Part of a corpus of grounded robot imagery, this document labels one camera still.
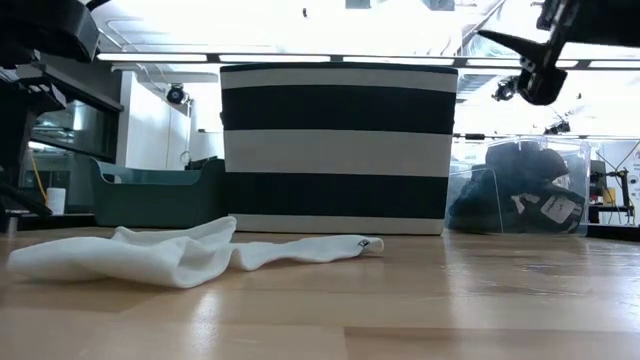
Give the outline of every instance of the wooden table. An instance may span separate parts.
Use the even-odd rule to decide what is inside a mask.
[[[0,238],[0,260],[33,243],[110,234],[24,232]],[[458,234],[385,242],[381,257],[277,263],[192,290],[0,273],[0,359],[640,358],[638,245]]]

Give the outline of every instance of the label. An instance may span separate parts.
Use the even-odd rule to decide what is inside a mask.
[[[549,219],[557,222],[558,224],[562,224],[567,220],[575,208],[576,203],[566,197],[552,196],[542,206],[540,211]]]

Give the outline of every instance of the striped fabric bin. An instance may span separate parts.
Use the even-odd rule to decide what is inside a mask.
[[[251,64],[221,84],[238,230],[442,232],[457,70]]]

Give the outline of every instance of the clear plastic container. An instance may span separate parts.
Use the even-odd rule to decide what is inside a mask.
[[[493,234],[587,232],[586,141],[518,137],[454,151],[448,229]]]

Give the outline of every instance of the storage bin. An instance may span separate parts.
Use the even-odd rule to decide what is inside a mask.
[[[91,172],[99,226],[190,228],[227,215],[223,160],[188,171],[129,169],[93,160]]]
[[[370,63],[221,69],[238,229],[440,234],[457,70]]]
[[[447,228],[585,235],[589,144],[522,137],[467,148],[450,174]]]

